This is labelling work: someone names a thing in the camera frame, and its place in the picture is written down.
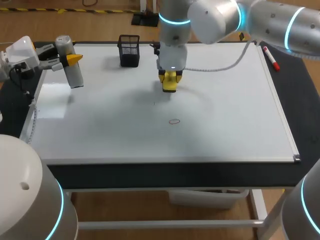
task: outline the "black mesh pen holder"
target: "black mesh pen holder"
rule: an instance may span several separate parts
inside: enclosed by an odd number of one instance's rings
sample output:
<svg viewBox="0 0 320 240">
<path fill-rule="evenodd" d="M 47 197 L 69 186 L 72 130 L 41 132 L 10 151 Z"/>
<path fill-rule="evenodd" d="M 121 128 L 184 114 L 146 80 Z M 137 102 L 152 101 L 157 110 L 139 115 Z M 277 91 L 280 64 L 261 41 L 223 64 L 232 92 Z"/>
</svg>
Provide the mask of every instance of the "black mesh pen holder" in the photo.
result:
<svg viewBox="0 0 320 240">
<path fill-rule="evenodd" d="M 140 59 L 139 38 L 138 35 L 119 36 L 118 48 L 121 67 L 138 67 Z"/>
</svg>

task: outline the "wooden floor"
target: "wooden floor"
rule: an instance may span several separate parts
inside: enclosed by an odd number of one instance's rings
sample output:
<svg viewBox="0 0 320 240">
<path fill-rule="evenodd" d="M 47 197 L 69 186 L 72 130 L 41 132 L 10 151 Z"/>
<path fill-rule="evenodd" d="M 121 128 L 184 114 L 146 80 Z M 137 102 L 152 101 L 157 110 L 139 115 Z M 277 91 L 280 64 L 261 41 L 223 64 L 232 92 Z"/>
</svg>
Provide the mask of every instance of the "wooden floor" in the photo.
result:
<svg viewBox="0 0 320 240">
<path fill-rule="evenodd" d="M 317 0 L 283 0 L 281 2 L 320 9 Z M 0 7 L 16 8 L 81 8 L 81 0 L 12 0 Z M 139 0 L 99 0 L 97 9 L 139 9 Z M 131 26 L 131 14 L 91 14 L 67 12 L 0 12 L 0 42 L 14 42 L 28 35 L 33 41 L 54 41 L 59 35 L 70 35 L 75 41 L 117 41 L 121 34 L 140 35 L 141 41 L 157 41 L 159 30 L 152 27 Z M 233 34 L 228 40 L 237 41 Z M 307 69 L 320 93 L 318 62 L 305 61 Z M 264 190 L 270 211 L 281 189 Z M 174 206 L 164 191 L 77 193 L 75 207 L 80 221 L 133 220 L 195 220 L 250 219 L 251 205 L 247 199 L 239 201 L 231 210 L 215 210 Z M 102 230 L 80 231 L 79 240 L 254 240 L 250 228 L 237 229 L 159 229 L 159 230 Z M 272 238 L 284 240 L 279 230 Z"/>
</svg>

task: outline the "table leg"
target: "table leg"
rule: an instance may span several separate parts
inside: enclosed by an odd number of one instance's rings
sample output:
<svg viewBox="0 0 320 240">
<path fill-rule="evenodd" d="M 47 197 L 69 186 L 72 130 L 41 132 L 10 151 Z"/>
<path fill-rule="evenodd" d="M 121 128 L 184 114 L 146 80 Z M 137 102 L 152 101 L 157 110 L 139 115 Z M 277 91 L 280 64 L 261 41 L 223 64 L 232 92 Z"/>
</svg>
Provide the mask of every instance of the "table leg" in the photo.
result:
<svg viewBox="0 0 320 240">
<path fill-rule="evenodd" d="M 274 205 L 271 212 L 263 221 L 263 227 L 256 230 L 258 240 L 269 240 L 281 225 L 281 209 L 289 191 L 285 191 L 278 202 Z"/>
</svg>

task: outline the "whiteboard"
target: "whiteboard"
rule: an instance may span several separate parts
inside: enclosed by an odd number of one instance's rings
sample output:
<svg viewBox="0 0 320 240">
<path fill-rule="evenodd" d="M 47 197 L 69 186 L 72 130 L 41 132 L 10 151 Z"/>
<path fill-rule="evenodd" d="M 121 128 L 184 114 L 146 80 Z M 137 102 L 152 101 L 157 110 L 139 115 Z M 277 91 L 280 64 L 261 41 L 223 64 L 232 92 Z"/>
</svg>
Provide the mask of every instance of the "whiteboard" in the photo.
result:
<svg viewBox="0 0 320 240">
<path fill-rule="evenodd" d="M 244 46 L 188 44 L 187 67 L 229 66 Z M 137 68 L 120 67 L 115 45 L 75 51 L 84 87 L 70 89 L 64 71 L 47 71 L 37 99 L 31 146 L 47 164 L 293 162 L 299 154 L 254 44 L 228 71 L 184 71 L 176 93 L 162 92 L 148 45 Z"/>
</svg>

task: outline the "marker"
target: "marker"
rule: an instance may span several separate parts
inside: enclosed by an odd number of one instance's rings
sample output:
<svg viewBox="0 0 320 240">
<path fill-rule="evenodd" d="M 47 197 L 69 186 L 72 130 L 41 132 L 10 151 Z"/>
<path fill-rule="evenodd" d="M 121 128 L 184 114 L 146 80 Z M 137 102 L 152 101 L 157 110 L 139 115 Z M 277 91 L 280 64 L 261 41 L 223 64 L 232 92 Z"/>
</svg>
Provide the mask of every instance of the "marker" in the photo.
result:
<svg viewBox="0 0 320 240">
<path fill-rule="evenodd" d="M 271 52 L 269 51 L 269 49 L 264 46 L 263 47 L 263 51 L 265 52 L 265 54 L 268 56 L 268 58 L 270 59 L 274 69 L 279 72 L 280 71 L 280 67 L 279 67 L 279 64 L 276 62 L 274 56 L 272 56 Z"/>
</svg>

